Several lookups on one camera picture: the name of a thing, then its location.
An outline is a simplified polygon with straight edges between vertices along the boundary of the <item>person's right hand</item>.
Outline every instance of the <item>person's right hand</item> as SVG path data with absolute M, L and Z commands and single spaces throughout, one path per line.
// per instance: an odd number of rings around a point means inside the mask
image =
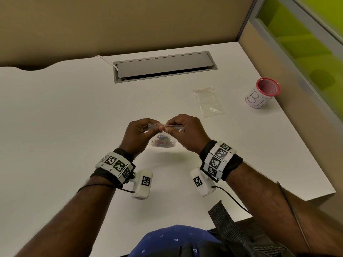
M 204 127 L 202 126 L 199 118 L 189 116 L 186 114 L 179 114 L 174 118 L 170 119 L 167 125 L 182 124 L 184 126 L 183 133 L 178 130 L 165 127 L 164 131 L 182 144 L 187 150 L 200 154 L 202 149 L 206 146 L 211 139 L 207 136 Z

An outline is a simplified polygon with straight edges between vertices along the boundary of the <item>white cable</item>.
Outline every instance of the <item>white cable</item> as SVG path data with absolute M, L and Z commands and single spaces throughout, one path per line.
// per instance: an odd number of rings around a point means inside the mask
M 105 60 L 108 64 L 110 64 L 112 67 L 114 67 L 118 71 L 118 68 L 113 63 L 111 63 L 108 60 L 106 60 L 103 56 L 97 55 L 95 57 L 99 57 L 99 58 Z

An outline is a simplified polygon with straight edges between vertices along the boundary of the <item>person's right arm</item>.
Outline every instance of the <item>person's right arm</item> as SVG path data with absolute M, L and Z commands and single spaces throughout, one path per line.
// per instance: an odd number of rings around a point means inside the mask
M 187 150 L 198 155 L 211 141 L 198 118 L 181 114 L 167 124 L 183 124 L 183 133 L 168 127 L 165 131 Z M 283 244 L 294 253 L 310 252 L 278 185 L 245 163 L 230 172 L 226 182 L 274 242 Z M 343 226 L 310 203 L 286 190 L 285 193 L 298 216 L 312 252 L 343 256 Z

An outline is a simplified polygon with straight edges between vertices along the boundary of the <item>gray metal cover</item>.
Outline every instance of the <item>gray metal cover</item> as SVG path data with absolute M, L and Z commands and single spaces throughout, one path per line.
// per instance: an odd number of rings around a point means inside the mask
M 213 66 L 206 52 L 119 62 L 118 77 L 133 77 Z

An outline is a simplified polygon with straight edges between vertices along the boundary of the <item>glass panel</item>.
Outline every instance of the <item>glass panel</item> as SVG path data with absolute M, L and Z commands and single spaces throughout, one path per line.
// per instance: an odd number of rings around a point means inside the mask
M 343 120 L 343 64 L 278 0 L 266 0 L 258 18 Z
M 304 8 L 318 16 L 343 38 L 343 0 L 299 0 Z

